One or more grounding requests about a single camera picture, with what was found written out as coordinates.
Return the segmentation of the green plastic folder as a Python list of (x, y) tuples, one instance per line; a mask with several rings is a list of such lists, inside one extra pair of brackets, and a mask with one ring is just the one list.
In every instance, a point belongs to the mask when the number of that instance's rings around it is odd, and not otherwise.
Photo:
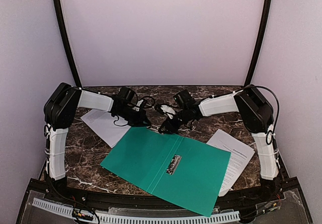
[[(173, 175), (166, 169), (182, 159)], [(134, 127), (113, 147), (101, 166), (145, 192), (209, 217), (226, 173), (230, 152), (176, 134)]]

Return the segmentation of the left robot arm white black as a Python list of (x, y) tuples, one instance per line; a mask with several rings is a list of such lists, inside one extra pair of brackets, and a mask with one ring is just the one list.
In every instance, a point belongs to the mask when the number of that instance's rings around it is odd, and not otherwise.
[(122, 87), (117, 94), (103, 95), (89, 90), (60, 83), (44, 106), (46, 137), (46, 173), (51, 180), (66, 177), (65, 143), (68, 130), (78, 108), (88, 108), (122, 117), (131, 127), (148, 127), (147, 100), (132, 103), (135, 92)]

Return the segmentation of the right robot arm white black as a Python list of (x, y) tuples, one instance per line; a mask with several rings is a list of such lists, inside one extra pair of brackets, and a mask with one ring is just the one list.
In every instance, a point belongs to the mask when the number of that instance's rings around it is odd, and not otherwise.
[(275, 127), (278, 113), (260, 92), (261, 87), (247, 85), (239, 90), (210, 95), (200, 101), (195, 100), (187, 90), (174, 95), (178, 104), (156, 104), (155, 110), (167, 115), (158, 129), (159, 133), (177, 133), (182, 125), (212, 115), (237, 112), (245, 128), (251, 133), (258, 151), (261, 178), (274, 180), (279, 174), (278, 148), (275, 141)]

